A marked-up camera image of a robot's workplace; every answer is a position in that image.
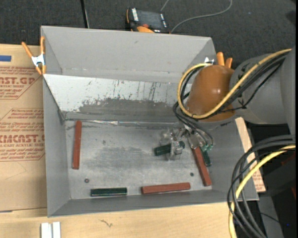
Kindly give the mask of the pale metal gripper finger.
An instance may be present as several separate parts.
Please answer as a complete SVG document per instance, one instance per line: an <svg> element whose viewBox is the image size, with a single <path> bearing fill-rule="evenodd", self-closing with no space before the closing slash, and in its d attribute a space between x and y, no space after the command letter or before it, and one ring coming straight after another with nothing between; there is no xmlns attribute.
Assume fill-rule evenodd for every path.
<svg viewBox="0 0 298 238"><path fill-rule="evenodd" d="M181 141L173 141L171 148L167 154L167 160L178 160L181 158L181 154L185 148L185 143Z"/></svg>
<svg viewBox="0 0 298 238"><path fill-rule="evenodd" d="M171 132L169 132L169 131L162 132L161 137L160 137L160 141L159 141L160 146L171 144L171 140L172 140L172 133Z"/></svg>

